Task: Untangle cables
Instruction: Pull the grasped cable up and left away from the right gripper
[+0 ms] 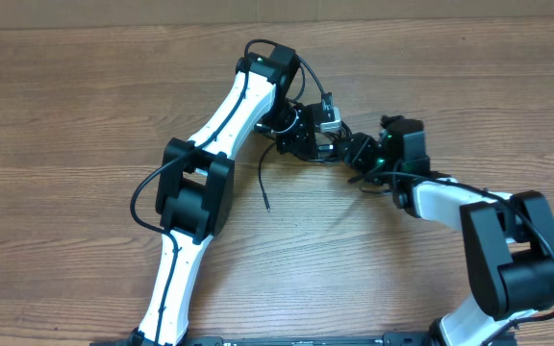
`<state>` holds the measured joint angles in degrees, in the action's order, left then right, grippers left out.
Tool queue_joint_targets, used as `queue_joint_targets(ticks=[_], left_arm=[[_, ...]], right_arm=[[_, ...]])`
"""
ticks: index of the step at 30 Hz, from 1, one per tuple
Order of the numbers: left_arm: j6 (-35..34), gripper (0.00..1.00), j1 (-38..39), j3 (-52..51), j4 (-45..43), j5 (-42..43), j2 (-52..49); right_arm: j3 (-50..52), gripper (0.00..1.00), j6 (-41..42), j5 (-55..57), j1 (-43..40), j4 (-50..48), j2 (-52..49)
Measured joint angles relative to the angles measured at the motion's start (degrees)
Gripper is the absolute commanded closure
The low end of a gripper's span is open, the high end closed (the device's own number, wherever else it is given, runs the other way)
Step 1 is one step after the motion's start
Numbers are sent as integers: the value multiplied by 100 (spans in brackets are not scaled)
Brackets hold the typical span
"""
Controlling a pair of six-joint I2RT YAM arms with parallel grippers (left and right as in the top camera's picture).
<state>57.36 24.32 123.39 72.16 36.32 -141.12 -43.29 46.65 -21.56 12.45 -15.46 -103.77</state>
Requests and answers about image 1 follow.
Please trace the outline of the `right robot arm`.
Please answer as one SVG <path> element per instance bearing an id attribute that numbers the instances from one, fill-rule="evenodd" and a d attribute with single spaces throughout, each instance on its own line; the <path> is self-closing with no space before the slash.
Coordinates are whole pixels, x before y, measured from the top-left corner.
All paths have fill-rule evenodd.
<path id="1" fill-rule="evenodd" d="M 357 171 L 409 215 L 461 233 L 470 294 L 437 319 L 423 345 L 513 345 L 511 329 L 554 319 L 554 216 L 535 190 L 493 192 L 431 168 L 424 125 L 381 120 L 379 137 L 349 133 L 335 145 Z"/>

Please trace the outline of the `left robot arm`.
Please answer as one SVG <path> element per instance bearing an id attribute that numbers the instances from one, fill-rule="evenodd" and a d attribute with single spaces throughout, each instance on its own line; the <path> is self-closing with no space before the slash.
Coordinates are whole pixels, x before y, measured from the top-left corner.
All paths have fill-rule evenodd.
<path id="1" fill-rule="evenodd" d="M 254 131 L 265 132 L 282 153 L 315 155 L 311 116 L 287 93 L 306 63 L 274 43 L 268 56 L 246 50 L 231 90 L 206 125 L 187 140 L 172 138 L 161 166 L 134 191 L 130 205 L 157 180 L 154 231 L 162 238 L 152 297 L 129 345 L 180 345 L 189 328 L 189 306 L 201 260 L 223 229 L 233 205 L 235 157 Z"/>

